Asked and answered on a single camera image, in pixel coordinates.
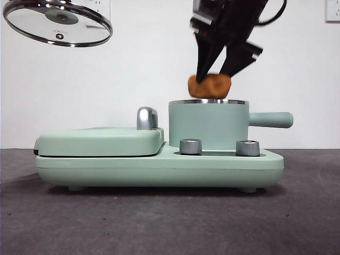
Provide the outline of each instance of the appliance base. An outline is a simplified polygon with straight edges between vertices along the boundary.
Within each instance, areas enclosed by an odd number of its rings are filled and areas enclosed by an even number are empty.
[[[39,176],[47,183],[85,187],[228,187],[243,192],[274,185],[281,177],[283,157],[261,149],[260,157],[180,155],[167,142],[152,156],[143,157],[43,157]]]

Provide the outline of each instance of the gray tabletop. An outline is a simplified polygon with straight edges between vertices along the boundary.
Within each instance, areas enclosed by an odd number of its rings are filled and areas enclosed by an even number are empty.
[[[40,180],[32,150],[1,151],[8,254],[340,254],[340,150],[271,150],[276,186],[88,188]]]

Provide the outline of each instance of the mint green breakfast machine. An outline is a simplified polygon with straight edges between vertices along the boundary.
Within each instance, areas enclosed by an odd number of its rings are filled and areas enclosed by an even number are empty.
[[[36,141],[39,176],[82,190],[90,186],[230,187],[245,192],[274,185],[283,157],[248,140],[248,126],[289,128],[290,113],[249,113],[240,100],[169,103],[169,142],[157,112],[141,107],[136,127],[43,133]]]

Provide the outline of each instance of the mint green pot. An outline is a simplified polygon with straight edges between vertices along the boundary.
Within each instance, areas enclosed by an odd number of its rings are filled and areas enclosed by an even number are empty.
[[[193,99],[169,103],[169,145],[179,147],[181,139],[201,139],[203,150],[235,149],[237,141],[248,139],[248,126],[290,128],[293,115],[249,113],[241,100]]]

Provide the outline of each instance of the brown fried nugget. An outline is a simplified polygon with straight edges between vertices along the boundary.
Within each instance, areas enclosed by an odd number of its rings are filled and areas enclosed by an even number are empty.
[[[226,74],[208,74],[201,83],[196,82],[196,75],[188,80],[189,94],[196,98],[223,99],[231,85],[231,78]]]

